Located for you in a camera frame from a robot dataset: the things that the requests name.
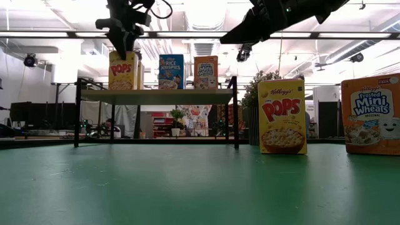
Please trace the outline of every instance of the wall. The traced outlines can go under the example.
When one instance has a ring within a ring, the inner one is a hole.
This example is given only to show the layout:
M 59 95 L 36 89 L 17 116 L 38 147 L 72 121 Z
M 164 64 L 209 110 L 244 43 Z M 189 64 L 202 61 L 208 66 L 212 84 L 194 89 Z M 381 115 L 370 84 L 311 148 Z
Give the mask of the wall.
M 11 103 L 31 101 L 54 103 L 56 87 L 51 85 L 51 73 L 37 67 L 29 69 L 22 60 L 6 55 L 0 48 L 0 106 L 10 108 Z M 0 111 L 0 123 L 9 117 L 9 111 Z

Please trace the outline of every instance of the air duct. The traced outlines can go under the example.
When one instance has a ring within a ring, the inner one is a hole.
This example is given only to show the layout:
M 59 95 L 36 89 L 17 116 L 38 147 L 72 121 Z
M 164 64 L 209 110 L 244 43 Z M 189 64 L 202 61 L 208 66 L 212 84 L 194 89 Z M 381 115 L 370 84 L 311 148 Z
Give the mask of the air duct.
M 381 25 L 373 29 L 371 32 L 385 32 L 385 33 L 400 32 L 400 14 L 382 23 Z M 327 64 L 338 63 L 380 42 L 381 40 L 353 41 L 350 44 L 342 47 L 340 50 L 330 54 L 326 58 L 326 63 Z
M 188 31 L 222 31 L 227 10 L 226 0 L 195 0 L 185 2 Z M 193 56 L 210 56 L 218 50 L 219 44 L 192 43 Z

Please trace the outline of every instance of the ceiling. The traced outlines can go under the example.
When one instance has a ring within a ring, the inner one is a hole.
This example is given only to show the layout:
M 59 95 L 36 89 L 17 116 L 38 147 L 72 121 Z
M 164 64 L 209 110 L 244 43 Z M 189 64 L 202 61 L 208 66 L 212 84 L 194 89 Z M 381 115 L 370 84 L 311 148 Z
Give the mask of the ceiling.
M 144 27 L 145 30 L 229 31 L 243 20 L 243 16 L 251 7 L 251 3 L 246 0 L 192 0 L 190 3 L 185 3 L 183 0 L 169 0 L 168 2 L 174 9 L 172 16 L 165 20 L 158 20 L 153 16 L 151 27 Z M 400 0 L 364 0 L 364 3 L 366 3 L 365 9 L 360 10 L 361 0 L 350 0 L 321 25 L 312 17 L 285 31 L 380 32 L 387 28 L 388 22 L 400 21 Z M 106 4 L 106 0 L 2 0 L 0 30 L 95 31 L 95 20 L 109 16 Z M 153 9 L 161 15 L 169 12 L 168 7 L 161 1 L 156 3 Z M 102 48 L 112 48 L 107 40 L 10 39 L 9 41 L 10 49 L 16 53 L 21 55 L 28 53 L 25 50 L 31 48 L 36 51 L 40 60 L 49 63 L 56 62 L 60 57 L 59 53 L 68 51 L 72 44 L 83 43 L 81 54 L 76 56 L 82 64 L 79 75 L 107 81 L 108 59 L 100 51 Z M 184 54 L 186 75 L 190 75 L 193 57 L 202 51 L 210 51 L 219 56 L 221 81 L 227 78 L 226 72 L 229 70 L 232 75 L 238 76 L 239 83 L 244 84 L 248 83 L 259 70 L 279 69 L 286 78 L 304 74 L 306 84 L 309 85 L 308 89 L 313 85 L 340 83 L 343 79 L 400 71 L 399 41 L 381 41 L 363 50 L 365 57 L 363 62 L 351 63 L 344 60 L 324 66 L 324 70 L 315 66 L 316 63 L 325 63 L 327 56 L 339 54 L 357 45 L 360 45 L 360 41 L 274 39 L 255 45 L 251 57 L 246 62 L 238 63 L 236 55 L 239 46 L 221 45 L 218 40 L 141 39 L 135 43 L 135 47 L 140 48 L 143 53 L 147 83 L 157 82 L 156 68 L 159 54 Z

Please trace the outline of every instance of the cereal box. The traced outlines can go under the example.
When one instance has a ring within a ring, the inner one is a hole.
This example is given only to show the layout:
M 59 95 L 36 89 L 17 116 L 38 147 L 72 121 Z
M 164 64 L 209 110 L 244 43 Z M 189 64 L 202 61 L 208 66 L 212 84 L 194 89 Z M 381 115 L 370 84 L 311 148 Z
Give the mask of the cereal box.
M 218 56 L 194 58 L 194 88 L 218 89 Z
M 260 82 L 258 99 L 261 153 L 306 154 L 304 81 Z
M 137 65 L 137 89 L 144 89 L 144 65 L 142 62 Z
M 342 82 L 348 153 L 400 155 L 400 74 Z
M 116 51 L 109 53 L 108 89 L 134 90 L 137 89 L 138 57 L 135 52 L 127 52 L 126 60 L 122 60 Z
M 160 55 L 158 89 L 184 89 L 182 54 Z

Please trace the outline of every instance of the green table surface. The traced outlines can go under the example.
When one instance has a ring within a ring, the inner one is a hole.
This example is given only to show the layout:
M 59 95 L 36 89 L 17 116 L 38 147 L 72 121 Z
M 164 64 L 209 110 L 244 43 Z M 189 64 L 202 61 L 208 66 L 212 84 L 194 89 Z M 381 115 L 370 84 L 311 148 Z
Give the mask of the green table surface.
M 0 151 L 1 225 L 400 224 L 400 157 L 309 144 Z

